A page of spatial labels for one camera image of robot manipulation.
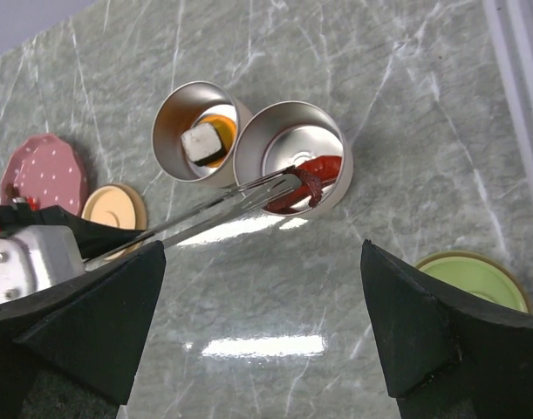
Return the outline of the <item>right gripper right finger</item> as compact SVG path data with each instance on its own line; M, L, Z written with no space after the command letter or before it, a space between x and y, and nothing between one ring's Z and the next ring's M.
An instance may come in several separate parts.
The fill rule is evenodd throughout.
M479 299L371 241L360 271L403 418L533 418L533 315Z

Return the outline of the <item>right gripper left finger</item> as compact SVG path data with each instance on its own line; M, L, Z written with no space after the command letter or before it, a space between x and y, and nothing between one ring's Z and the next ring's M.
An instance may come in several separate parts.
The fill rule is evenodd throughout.
M0 304L0 418L114 418L160 295L162 242Z

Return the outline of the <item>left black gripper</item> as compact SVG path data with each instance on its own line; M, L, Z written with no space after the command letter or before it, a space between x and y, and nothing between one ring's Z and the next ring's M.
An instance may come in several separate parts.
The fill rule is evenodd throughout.
M28 203L0 205L0 236L32 226L69 228L83 259L94 259L131 243L144 230L120 229L87 221L58 205L34 210Z

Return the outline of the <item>sushi piece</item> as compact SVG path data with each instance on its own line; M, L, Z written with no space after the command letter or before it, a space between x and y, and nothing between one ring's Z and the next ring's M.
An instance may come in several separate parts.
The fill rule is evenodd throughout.
M216 130L208 123L196 125L181 135L187 158L198 167L220 161L228 153Z

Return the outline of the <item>orange egg yolk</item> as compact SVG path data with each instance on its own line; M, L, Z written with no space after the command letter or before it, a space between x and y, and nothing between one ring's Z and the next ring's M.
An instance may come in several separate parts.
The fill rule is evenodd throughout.
M223 146L227 151L230 151L235 140L236 140L236 124L235 122L227 116L220 114L208 114L201 118L197 124L210 124L218 133L219 137L222 140Z

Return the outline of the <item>metal tongs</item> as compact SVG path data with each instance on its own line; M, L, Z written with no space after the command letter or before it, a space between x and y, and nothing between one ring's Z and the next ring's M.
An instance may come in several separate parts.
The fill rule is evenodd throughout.
M128 241L121 238L117 244L112 244L106 248L106 251L97 251L93 256L89 256L87 262L100 262L105 258L112 256L117 252L131 247L135 244L155 237L162 231L166 231L181 224L190 218L199 216L201 213L211 210L214 207L225 203L231 198L238 195L243 195L243 198L231 207L225 209L223 212L213 215L212 217L202 220L199 223L189 227L183 231L175 233L171 237L163 240L164 246L170 247L183 242L191 237L203 233L204 231L213 229L214 227L223 223L230 222L239 216L245 215L253 210L261 209L268 203L276 201L278 198L285 197L295 190L298 190L304 182L297 174L294 167L284 168L274 172L273 174L263 176L255 181L247 182L242 186L235 186L228 189L225 193L218 197L214 197L204 203L199 203L195 207L182 212L178 216L173 216L167 221L145 231L138 231L134 235L133 230L120 230L120 233L125 236L127 234Z

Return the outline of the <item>red sausage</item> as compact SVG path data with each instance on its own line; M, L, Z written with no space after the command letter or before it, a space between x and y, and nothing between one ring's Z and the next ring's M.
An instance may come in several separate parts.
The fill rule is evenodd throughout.
M316 176L322 183L329 184L338 178L342 157L338 155L321 155L314 159L303 162L299 169Z

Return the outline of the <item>dark red octopus piece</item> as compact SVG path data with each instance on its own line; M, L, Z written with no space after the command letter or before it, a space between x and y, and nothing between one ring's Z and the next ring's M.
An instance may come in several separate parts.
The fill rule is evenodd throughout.
M273 213L286 213L293 205L303 201L305 198L310 199L308 203L310 208L315 208L320 203L323 195L323 183L319 175L309 169L302 168L287 168L283 171L283 174L295 175L302 185L288 195L268 203L264 207L265 210Z

